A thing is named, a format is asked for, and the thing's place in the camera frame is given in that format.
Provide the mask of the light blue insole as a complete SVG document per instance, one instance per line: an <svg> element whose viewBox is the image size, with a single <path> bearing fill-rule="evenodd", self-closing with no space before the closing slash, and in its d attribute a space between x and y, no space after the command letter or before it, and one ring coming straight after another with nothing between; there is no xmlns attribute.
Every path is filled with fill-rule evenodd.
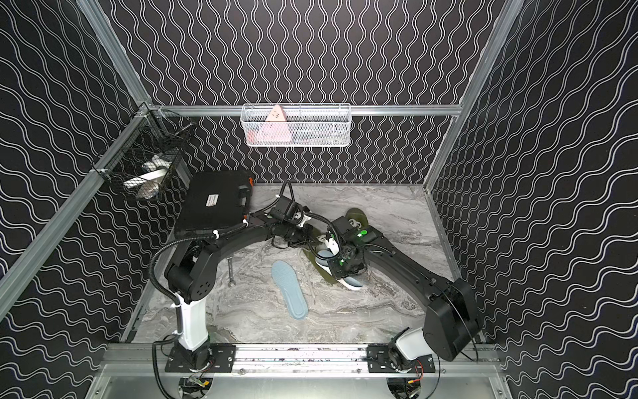
<svg viewBox="0 0 638 399"><path fill-rule="evenodd" d="M271 275L282 294L289 315L296 320L305 319L309 309L293 267L277 260L272 264Z"/></svg>
<svg viewBox="0 0 638 399"><path fill-rule="evenodd" d="M363 289L364 284L354 279L353 277L345 277L344 279L335 279L328 267L328 263L326 258L332 255L332 252L327 249L322 249L318 251L320 257L315 257L313 264L317 272L325 279L325 281L329 282L329 284L340 284L346 289L351 291L358 291Z"/></svg>

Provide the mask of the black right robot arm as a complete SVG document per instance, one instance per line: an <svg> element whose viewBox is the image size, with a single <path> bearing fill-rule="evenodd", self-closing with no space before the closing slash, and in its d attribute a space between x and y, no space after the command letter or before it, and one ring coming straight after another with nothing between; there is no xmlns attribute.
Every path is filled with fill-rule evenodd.
<svg viewBox="0 0 638 399"><path fill-rule="evenodd" d="M404 369L415 359L435 355L451 362L479 333L479 312L473 289L463 279L454 282L418 264L371 225L333 221L340 253L328 262L337 279L377 269L410 294L425 313L423 326L407 329L389 345L391 361Z"/></svg>

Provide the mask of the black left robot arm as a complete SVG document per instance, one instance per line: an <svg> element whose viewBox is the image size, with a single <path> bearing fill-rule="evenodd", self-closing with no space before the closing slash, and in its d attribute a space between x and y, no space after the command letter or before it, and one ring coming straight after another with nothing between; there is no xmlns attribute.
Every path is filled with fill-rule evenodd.
<svg viewBox="0 0 638 399"><path fill-rule="evenodd" d="M237 224L177 240L171 264L164 271L168 291L176 300L175 357L192 370L203 369L209 363L206 298L215 286L221 260L275 237L290 246L309 245L309 213L306 206L279 196L272 206L245 214Z"/></svg>

